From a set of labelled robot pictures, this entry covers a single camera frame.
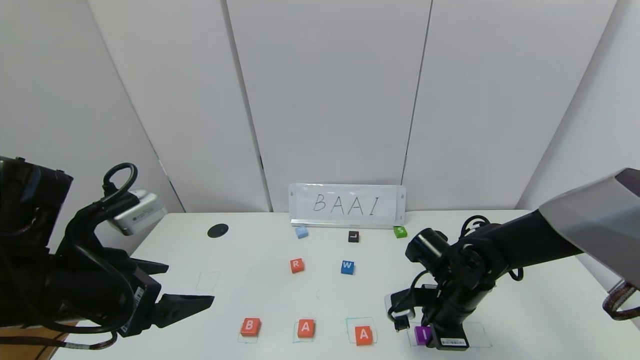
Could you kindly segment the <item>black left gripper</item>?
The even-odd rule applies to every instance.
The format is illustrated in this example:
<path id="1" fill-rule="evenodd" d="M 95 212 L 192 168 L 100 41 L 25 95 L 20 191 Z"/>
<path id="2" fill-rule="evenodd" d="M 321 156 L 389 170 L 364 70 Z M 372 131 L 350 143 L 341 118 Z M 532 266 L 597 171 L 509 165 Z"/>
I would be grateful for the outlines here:
<path id="1" fill-rule="evenodd" d="M 169 265 L 142 259 L 66 259 L 46 287 L 46 328 L 71 334 L 139 335 L 209 309 L 212 295 L 163 294 L 151 275 Z"/>

